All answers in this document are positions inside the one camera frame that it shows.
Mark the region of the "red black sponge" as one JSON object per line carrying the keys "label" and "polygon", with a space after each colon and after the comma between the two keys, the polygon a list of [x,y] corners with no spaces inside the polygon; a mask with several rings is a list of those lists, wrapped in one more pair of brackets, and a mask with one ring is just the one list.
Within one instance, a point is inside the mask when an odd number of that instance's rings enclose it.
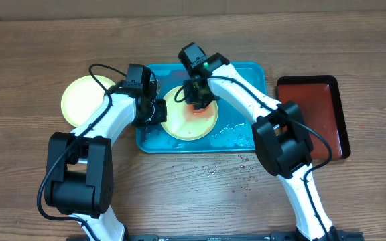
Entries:
{"label": "red black sponge", "polygon": [[189,108],[189,113],[192,115],[197,115],[197,114],[202,114],[208,110],[208,108],[195,108],[194,105],[190,105]]}

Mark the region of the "yellow-green plate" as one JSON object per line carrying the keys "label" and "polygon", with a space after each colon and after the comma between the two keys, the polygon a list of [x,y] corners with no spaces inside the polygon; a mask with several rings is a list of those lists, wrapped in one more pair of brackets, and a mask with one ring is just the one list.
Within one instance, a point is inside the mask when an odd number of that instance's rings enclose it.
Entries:
{"label": "yellow-green plate", "polygon": [[207,135],[216,125],[218,120],[218,105],[212,101],[208,110],[202,114],[192,115],[189,113],[189,104],[185,101],[175,102],[175,95],[181,86],[171,89],[164,96],[167,107],[167,121],[161,123],[163,129],[172,137],[193,141]]}
{"label": "yellow-green plate", "polygon": [[73,81],[61,99],[63,117],[74,127],[86,122],[103,103],[104,90],[91,75]]}

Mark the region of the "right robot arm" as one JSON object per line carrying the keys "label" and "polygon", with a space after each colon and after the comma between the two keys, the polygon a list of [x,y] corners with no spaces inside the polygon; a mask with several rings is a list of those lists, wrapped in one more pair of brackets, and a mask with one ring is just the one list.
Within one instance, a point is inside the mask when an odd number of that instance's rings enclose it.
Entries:
{"label": "right robot arm", "polygon": [[281,181],[296,217],[298,240],[338,240],[316,189],[312,163],[312,136],[299,107],[282,104],[246,81],[222,54],[211,56],[194,42],[178,58],[190,79],[184,81],[183,102],[205,109],[219,98],[250,123],[256,156],[263,168]]}

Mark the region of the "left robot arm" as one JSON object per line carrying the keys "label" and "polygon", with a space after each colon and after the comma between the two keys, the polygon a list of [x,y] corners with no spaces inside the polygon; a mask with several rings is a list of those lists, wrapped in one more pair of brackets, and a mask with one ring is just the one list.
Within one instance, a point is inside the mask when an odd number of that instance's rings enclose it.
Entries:
{"label": "left robot arm", "polygon": [[140,64],[130,64],[124,80],[103,91],[103,103],[85,123],[50,137],[36,205],[47,220],[79,223],[89,240],[128,240],[111,207],[112,146],[128,125],[145,129],[166,121],[166,102],[157,98],[153,71]]}

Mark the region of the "teal plastic tray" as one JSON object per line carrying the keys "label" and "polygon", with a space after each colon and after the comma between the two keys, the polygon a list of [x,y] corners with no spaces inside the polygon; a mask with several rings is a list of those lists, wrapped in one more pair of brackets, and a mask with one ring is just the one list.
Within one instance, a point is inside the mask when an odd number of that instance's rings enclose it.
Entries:
{"label": "teal plastic tray", "polygon": [[[182,64],[151,64],[161,85],[158,98],[164,98],[171,89],[181,86],[189,78]],[[184,97],[183,92],[175,99]],[[151,125],[137,129],[137,146],[146,153],[215,153],[252,151],[254,149],[251,124],[225,100],[217,100],[218,120],[214,128],[204,137],[183,141],[170,136],[162,127]]]}

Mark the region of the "black red lacquer tray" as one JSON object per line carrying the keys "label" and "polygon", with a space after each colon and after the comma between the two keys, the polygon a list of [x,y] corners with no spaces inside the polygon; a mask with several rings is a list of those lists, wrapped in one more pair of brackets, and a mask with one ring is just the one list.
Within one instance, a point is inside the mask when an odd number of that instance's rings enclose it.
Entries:
{"label": "black red lacquer tray", "polygon": [[351,154],[337,79],[331,75],[283,76],[277,81],[282,103],[298,105],[306,126],[330,145],[334,160]]}

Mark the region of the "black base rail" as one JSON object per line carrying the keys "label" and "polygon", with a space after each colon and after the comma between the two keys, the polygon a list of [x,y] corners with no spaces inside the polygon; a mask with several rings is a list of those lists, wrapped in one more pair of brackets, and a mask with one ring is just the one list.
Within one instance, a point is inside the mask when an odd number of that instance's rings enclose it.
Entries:
{"label": "black base rail", "polygon": [[[362,232],[337,231],[342,241],[364,241]],[[66,241],[86,241],[86,236],[71,236]],[[131,241],[295,241],[300,240],[295,232],[272,232],[266,235],[228,235],[228,236],[158,236],[158,235],[129,235]]]}

